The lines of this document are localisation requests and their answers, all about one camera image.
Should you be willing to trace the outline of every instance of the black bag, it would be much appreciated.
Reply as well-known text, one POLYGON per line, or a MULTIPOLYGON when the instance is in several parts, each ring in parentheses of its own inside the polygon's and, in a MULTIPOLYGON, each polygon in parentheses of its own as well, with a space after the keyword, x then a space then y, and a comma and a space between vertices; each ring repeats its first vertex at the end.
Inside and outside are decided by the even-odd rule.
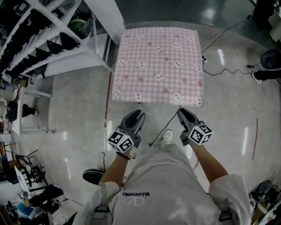
POLYGON ((7 119, 9 122, 13 122, 17 119, 18 114, 18 104, 16 101, 8 102, 7 105, 7 119))

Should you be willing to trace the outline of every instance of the white t-shirt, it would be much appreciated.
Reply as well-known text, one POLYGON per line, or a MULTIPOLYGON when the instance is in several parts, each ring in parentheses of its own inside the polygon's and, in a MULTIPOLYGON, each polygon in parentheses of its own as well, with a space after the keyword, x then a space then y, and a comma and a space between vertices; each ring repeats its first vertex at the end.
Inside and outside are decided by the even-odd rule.
POLYGON ((216 179, 209 194, 198 182, 188 158, 175 144, 170 144, 162 151, 137 156, 124 189, 109 204, 113 225, 222 224, 220 215, 226 211, 232 219, 223 224, 251 223, 242 176, 216 179))

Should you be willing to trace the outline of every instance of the shelving unit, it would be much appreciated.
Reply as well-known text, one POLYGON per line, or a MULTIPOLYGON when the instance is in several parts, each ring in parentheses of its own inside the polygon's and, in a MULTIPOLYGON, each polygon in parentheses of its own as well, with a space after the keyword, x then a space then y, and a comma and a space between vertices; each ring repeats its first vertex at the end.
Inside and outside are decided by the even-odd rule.
MULTIPOLYGON (((4 44, 3 48, 0 52, 0 57, 3 55, 7 45, 11 41, 13 35, 18 30, 20 24, 22 24, 30 15, 30 12, 32 9, 37 10, 41 14, 43 14, 45 17, 47 17, 53 24, 51 27, 45 28, 44 30, 41 30, 38 35, 33 35, 29 42, 23 46, 23 49, 14 56, 13 60, 10 63, 10 67, 7 68, 7 70, 12 70, 17 66, 24 58, 26 58, 28 55, 35 55, 36 48, 40 48, 42 50, 48 50, 46 41, 47 40, 56 40, 60 33, 65 33, 68 36, 70 36, 73 40, 75 40, 79 46, 75 47, 72 50, 64 50, 63 52, 52 55, 48 57, 46 60, 37 63, 36 65, 33 65, 32 67, 25 70, 21 75, 31 77, 30 75, 27 75, 27 73, 30 73, 36 68, 39 68, 43 65, 47 64, 47 69, 45 72, 45 76, 52 76, 59 73, 64 73, 76 69, 82 69, 82 68, 88 68, 88 67, 94 67, 94 66, 104 66, 109 71, 112 72, 110 67, 107 65, 107 55, 108 50, 110 47, 111 38, 107 33, 99 34, 97 35, 96 32, 96 26, 95 26, 95 19, 94 19, 94 35, 88 36, 85 39, 80 39, 71 29, 67 27, 69 24, 71 18, 75 14, 78 7, 81 5, 81 3, 84 1, 85 4, 89 7, 89 12, 92 11, 93 18, 94 16, 94 6, 95 1, 89 1, 86 0, 73 0, 75 1, 75 4, 69 9, 69 11, 66 12, 64 17, 59 19, 55 14, 52 13, 52 11, 57 8, 60 4, 62 4, 65 1, 68 0, 55 0, 51 2, 48 6, 43 6, 38 0, 26 0, 30 7, 29 9, 22 15, 12 32, 9 34, 6 43, 4 44)), ((109 19, 107 20, 107 15, 105 8, 101 8, 101 11, 104 12, 104 15, 100 16, 101 20, 100 23, 103 25, 106 32, 110 32, 110 36, 118 40, 121 38, 122 32, 120 32, 122 29, 125 30, 125 26, 123 26, 123 19, 118 21, 109 19), (114 30, 112 29, 112 24, 114 24, 117 21, 116 24, 118 24, 121 29, 119 29, 119 33, 115 34, 114 30)), ((111 7, 111 10, 114 10, 117 12, 117 14, 120 14, 117 6, 113 5, 111 7)))

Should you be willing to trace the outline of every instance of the t-shirt sleeve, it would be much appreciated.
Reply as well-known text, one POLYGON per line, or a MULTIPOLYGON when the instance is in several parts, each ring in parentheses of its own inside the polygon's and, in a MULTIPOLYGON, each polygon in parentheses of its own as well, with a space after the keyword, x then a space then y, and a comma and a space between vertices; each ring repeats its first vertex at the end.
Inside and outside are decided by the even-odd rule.
POLYGON ((222 212, 229 211, 235 224, 251 224, 251 207, 244 179, 232 174, 214 180, 209 194, 222 212))
MULTIPOLYGON (((114 194, 120 191, 119 186, 115 182, 106 182, 106 198, 110 198, 114 194)), ((90 218, 92 218, 93 212, 96 207, 101 203, 101 187, 98 186, 92 196, 89 198, 86 204, 82 207, 82 209, 77 213, 74 218, 73 225, 90 225, 90 218)))

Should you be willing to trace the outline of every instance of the table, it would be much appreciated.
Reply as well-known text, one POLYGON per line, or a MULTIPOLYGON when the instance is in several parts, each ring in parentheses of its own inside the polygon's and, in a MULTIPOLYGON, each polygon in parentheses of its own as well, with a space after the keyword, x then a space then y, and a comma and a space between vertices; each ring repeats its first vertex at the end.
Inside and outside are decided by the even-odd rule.
POLYGON ((50 130, 40 130, 39 127, 22 127, 22 107, 24 104, 24 95, 25 94, 32 94, 35 97, 41 98, 42 96, 51 98, 51 94, 47 94, 40 91, 30 90, 25 87, 21 87, 18 93, 18 113, 17 119, 12 123, 12 130, 17 133, 18 135, 21 134, 34 134, 35 132, 44 132, 49 133, 50 130))
POLYGON ((14 167, 14 169, 16 170, 18 182, 21 186, 21 189, 23 191, 27 192, 29 196, 31 196, 30 192, 42 190, 42 189, 45 189, 47 187, 47 186, 44 186, 44 187, 41 187, 41 188, 29 189, 28 186, 27 186, 26 179, 25 179, 24 175, 18 170, 18 168, 16 166, 14 167))
POLYGON ((122 35, 113 100, 201 107, 203 83, 197 31, 148 27, 122 35))

